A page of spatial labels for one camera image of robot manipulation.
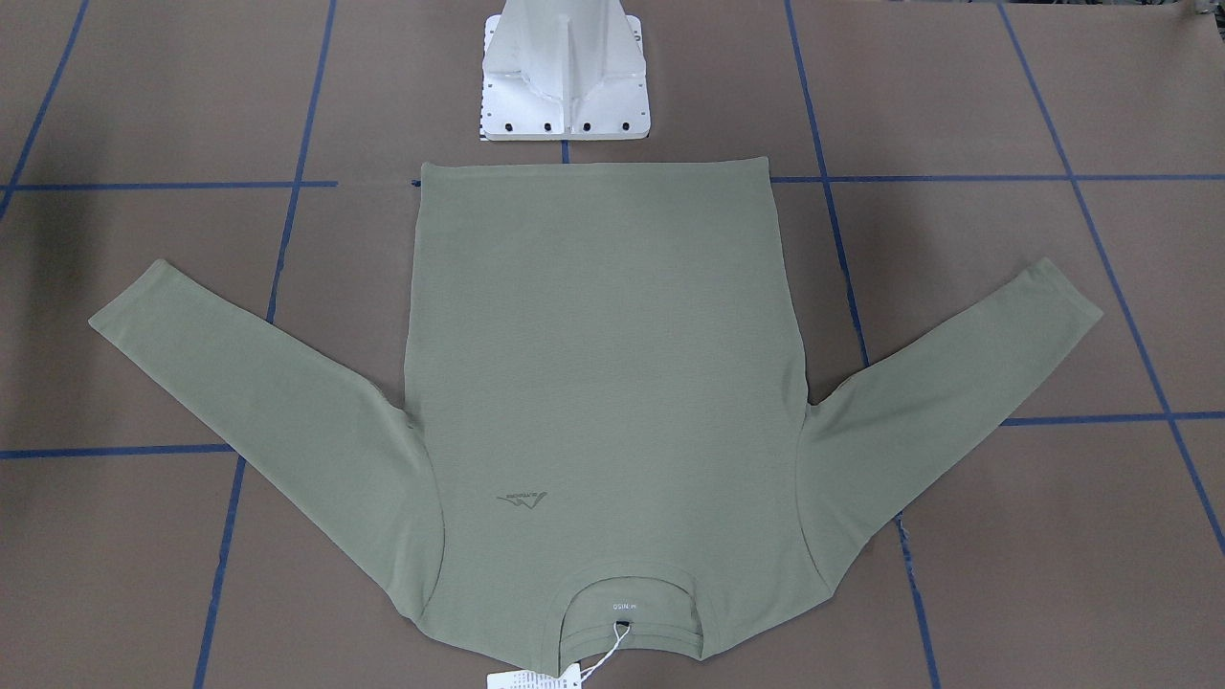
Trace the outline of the white metal robot base pedestal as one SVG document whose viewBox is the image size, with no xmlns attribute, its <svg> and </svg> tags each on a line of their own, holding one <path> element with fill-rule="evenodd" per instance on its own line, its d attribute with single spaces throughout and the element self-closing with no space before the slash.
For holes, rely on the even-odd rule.
<svg viewBox="0 0 1225 689">
<path fill-rule="evenodd" d="M 489 143 L 649 136 L 643 27 L 620 1 L 507 1 L 484 22 L 479 137 Z"/>
</svg>

